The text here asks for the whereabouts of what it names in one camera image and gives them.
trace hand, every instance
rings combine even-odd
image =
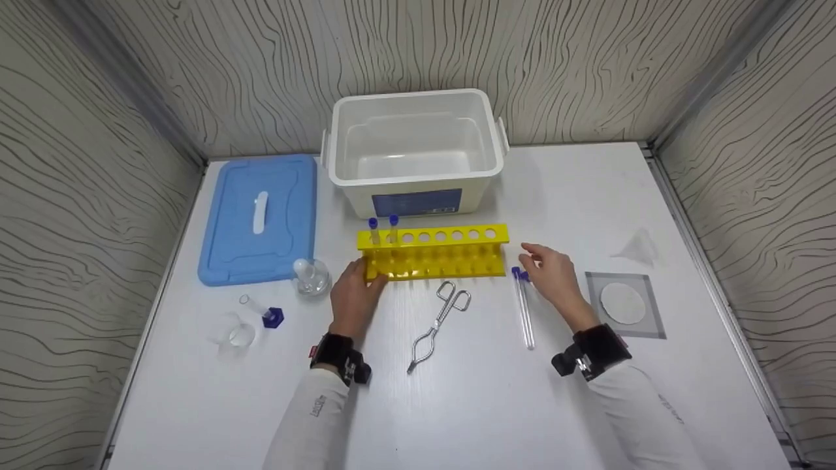
[[[348,336],[354,340],[356,346],[369,328],[380,293],[388,281],[389,278],[381,274],[367,287],[365,258],[349,263],[331,289],[331,311],[334,321],[331,322],[328,332]]]
[[[554,305],[572,333],[600,324],[592,306],[580,293],[574,264],[568,256],[536,243],[523,243],[522,249],[531,253],[531,256],[521,254],[520,263],[528,271],[532,284]]]

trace white plastic storage box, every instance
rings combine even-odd
[[[322,143],[331,181],[362,218],[473,212],[508,152],[479,89],[343,98]]]

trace label on box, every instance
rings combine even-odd
[[[405,194],[375,194],[371,197],[377,217],[425,216],[459,211],[461,189],[407,192]]]

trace metal tongs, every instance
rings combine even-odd
[[[450,286],[450,293],[447,295],[444,294],[446,292],[446,286]],[[466,290],[460,290],[456,292],[456,285],[451,281],[444,281],[443,283],[441,283],[441,286],[436,291],[436,295],[439,299],[444,300],[444,306],[441,307],[441,312],[436,317],[436,321],[433,322],[432,328],[427,330],[427,332],[423,335],[416,338],[415,341],[412,343],[412,362],[410,363],[410,366],[406,368],[407,374],[411,374],[412,371],[415,370],[416,365],[419,365],[421,362],[430,359],[432,351],[436,348],[436,333],[438,333],[438,329],[441,328],[441,324],[444,323],[444,319],[447,318],[447,314],[450,313],[450,310],[456,309],[463,312],[467,310],[467,306],[470,305],[471,301],[470,293]],[[458,302],[459,297],[461,297],[462,295],[467,296],[467,301],[465,302],[464,306],[460,307],[456,303]],[[430,339],[430,351],[427,352],[425,355],[416,358],[415,354],[418,348],[418,343],[427,338]]]

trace blue box lid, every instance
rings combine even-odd
[[[260,194],[266,204],[259,212]],[[315,231],[311,156],[229,161],[217,178],[198,278],[209,286],[290,279],[293,261],[313,257]]]

